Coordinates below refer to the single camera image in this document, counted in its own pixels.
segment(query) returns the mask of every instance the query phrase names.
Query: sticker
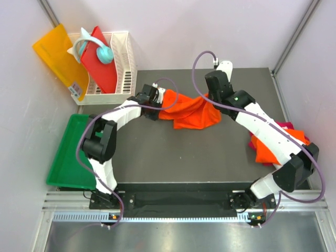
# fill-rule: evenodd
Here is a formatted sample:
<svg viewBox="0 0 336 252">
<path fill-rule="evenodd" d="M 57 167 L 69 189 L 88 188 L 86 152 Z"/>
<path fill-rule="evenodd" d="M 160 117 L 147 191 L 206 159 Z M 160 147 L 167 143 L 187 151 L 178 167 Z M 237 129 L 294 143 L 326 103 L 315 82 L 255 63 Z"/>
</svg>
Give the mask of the sticker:
<svg viewBox="0 0 336 252">
<path fill-rule="evenodd" d="M 82 94 L 82 89 L 80 88 L 80 86 L 78 85 L 77 82 L 73 82 L 72 85 L 70 87 L 68 87 L 68 89 L 71 91 L 71 93 L 76 97 L 79 98 L 80 95 Z"/>
</svg>

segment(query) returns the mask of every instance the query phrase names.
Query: yellow folder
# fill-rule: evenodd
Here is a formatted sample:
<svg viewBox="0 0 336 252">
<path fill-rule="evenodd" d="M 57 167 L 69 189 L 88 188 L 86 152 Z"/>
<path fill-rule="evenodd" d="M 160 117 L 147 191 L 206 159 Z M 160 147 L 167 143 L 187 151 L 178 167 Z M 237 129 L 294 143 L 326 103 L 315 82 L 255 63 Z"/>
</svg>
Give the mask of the yellow folder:
<svg viewBox="0 0 336 252">
<path fill-rule="evenodd" d="M 81 101 L 88 88 L 89 75 L 67 50 L 72 43 L 64 26 L 58 25 L 33 45 L 34 51 L 56 76 Z"/>
</svg>

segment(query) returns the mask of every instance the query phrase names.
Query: gray floor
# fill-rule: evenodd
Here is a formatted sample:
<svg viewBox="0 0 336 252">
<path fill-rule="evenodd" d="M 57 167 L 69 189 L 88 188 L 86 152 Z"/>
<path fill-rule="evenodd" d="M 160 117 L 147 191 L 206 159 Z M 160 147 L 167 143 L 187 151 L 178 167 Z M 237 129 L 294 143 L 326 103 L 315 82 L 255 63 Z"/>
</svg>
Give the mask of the gray floor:
<svg viewBox="0 0 336 252">
<path fill-rule="evenodd" d="M 315 213 L 277 213 L 262 229 L 238 223 L 53 223 L 46 252 L 286 251 L 326 252 Z"/>
<path fill-rule="evenodd" d="M 196 80 L 206 93 L 200 69 Z M 197 97 L 190 70 L 139 71 L 137 92 L 143 84 L 160 77 L 176 81 L 182 94 Z M 234 90 L 250 93 L 265 112 L 284 121 L 281 106 L 268 68 L 234 69 Z M 172 88 L 165 81 L 164 88 Z M 83 113 L 100 113 L 112 106 L 85 106 Z M 246 182 L 273 171 L 271 166 L 255 163 L 255 152 L 247 143 L 246 129 L 223 115 L 222 121 L 204 130 L 174 130 L 172 121 L 135 119 L 120 131 L 112 164 L 118 182 Z"/>
</svg>

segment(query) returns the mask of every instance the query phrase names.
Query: green tray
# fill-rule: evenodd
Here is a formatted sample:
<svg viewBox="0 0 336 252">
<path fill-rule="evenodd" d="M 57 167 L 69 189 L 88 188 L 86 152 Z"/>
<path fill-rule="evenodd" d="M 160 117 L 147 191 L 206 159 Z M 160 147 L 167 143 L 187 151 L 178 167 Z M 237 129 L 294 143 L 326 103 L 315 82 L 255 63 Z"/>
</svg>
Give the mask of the green tray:
<svg viewBox="0 0 336 252">
<path fill-rule="evenodd" d="M 73 114 L 65 129 L 54 162 L 47 177 L 48 185 L 94 190 L 94 175 L 82 167 L 76 159 L 76 147 L 86 127 L 89 115 Z M 80 159 L 92 168 L 85 154 L 80 151 Z"/>
</svg>

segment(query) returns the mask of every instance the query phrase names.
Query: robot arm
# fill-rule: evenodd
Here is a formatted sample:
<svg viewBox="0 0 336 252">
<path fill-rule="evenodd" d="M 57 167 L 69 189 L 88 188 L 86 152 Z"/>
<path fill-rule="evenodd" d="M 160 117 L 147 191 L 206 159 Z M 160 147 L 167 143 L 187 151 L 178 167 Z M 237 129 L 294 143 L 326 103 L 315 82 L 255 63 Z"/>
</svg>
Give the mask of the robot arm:
<svg viewBox="0 0 336 252">
<path fill-rule="evenodd" d="M 269 126 L 270 123 L 273 125 L 277 125 L 277 123 L 266 115 L 252 96 L 243 90 L 233 91 L 230 83 L 232 69 L 233 66 L 230 61 L 222 61 L 215 71 L 205 76 L 209 98 L 215 102 L 240 108 L 266 119 L 266 122 L 263 122 L 246 113 L 214 106 L 221 113 L 230 116 L 234 121 L 253 133 L 280 163 L 280 165 L 275 165 L 276 170 L 274 172 L 253 182 L 245 194 L 253 203 L 279 191 L 292 192 L 314 172 L 314 167 L 299 147 Z M 277 128 L 286 133 L 280 126 L 277 126 Z M 305 146 L 301 141 L 295 138 L 293 140 L 306 148 L 315 160 L 317 159 L 319 149 L 315 144 L 311 143 Z"/>
<path fill-rule="evenodd" d="M 135 97 L 130 97 L 119 107 L 118 111 L 110 112 L 98 119 L 90 128 L 85 136 L 81 149 L 85 156 L 89 159 L 94 172 L 102 179 L 106 185 L 114 190 L 117 182 L 114 178 L 112 157 L 116 150 L 117 131 L 131 120 L 142 115 L 156 120 L 159 112 L 141 107 L 128 107 L 127 105 L 148 105 L 152 107 L 161 107 L 165 89 L 153 86 L 144 85 L 142 92 Z M 91 115 L 89 121 L 92 121 L 96 115 Z M 104 194 L 111 194 L 99 180 L 96 178 L 96 188 Z"/>
</svg>

